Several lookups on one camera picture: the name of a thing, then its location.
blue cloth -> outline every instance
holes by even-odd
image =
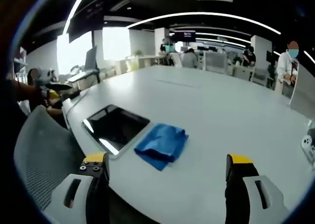
[[[187,138],[182,128],[156,124],[134,150],[144,161],[162,171],[169,162],[178,159]]]

black ceiling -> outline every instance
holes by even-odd
[[[80,11],[94,0],[83,0],[77,10]],[[232,29],[251,35],[259,35],[271,40],[276,51],[283,51],[288,39],[296,40],[300,49],[308,50],[314,54],[311,48],[315,43],[315,8],[314,0],[233,0],[227,1],[197,1],[197,0],[104,0],[103,15],[123,16],[144,20],[160,15],[179,12],[220,12],[246,17],[266,24],[282,34],[278,35],[258,25],[218,16],[181,16],[156,20],[151,23],[137,26],[138,29],[154,29],[158,27],[169,27],[177,24],[194,26],[206,26],[215,28]],[[28,51],[32,51],[45,42],[56,38],[63,30],[62,27],[47,32],[34,38],[40,30],[52,24],[65,21],[75,0],[50,0],[37,14],[30,26],[23,45]],[[111,22],[107,25],[127,26],[132,22]],[[249,36],[241,36],[234,32],[225,32],[212,29],[198,30],[199,32],[222,33],[250,40]]]

white table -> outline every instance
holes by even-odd
[[[64,111],[77,100],[66,100]],[[314,177],[300,147],[308,119],[291,110],[287,98],[260,85],[169,66],[110,78],[91,87],[68,114],[86,155],[102,148],[81,122],[109,104],[153,123],[185,128],[189,134],[180,158],[162,172],[135,154],[136,143],[110,160],[110,187],[161,224],[224,223],[229,153],[253,160],[258,172],[283,192],[289,210],[300,202]]]

cable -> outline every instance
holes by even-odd
[[[66,119],[66,122],[67,122],[67,124],[69,125],[69,121],[68,121],[68,114],[69,114],[69,112],[72,110],[72,108],[74,108],[75,107],[75,105],[77,105],[83,98],[84,98],[84,96],[85,95],[87,95],[88,94],[88,92],[89,92],[89,90],[90,90],[90,88],[92,87],[92,85],[94,84],[94,81],[95,81],[95,79],[96,78],[94,78],[93,79],[93,81],[92,81],[92,83],[91,83],[91,85],[89,86],[89,88],[88,88],[88,90],[85,92],[85,94],[82,96],[82,97],[80,97],[79,98],[79,100],[78,101],[76,101],[76,103],[75,104],[73,104],[70,108],[69,108],[69,110],[66,112],[66,114],[65,114],[65,119]]]

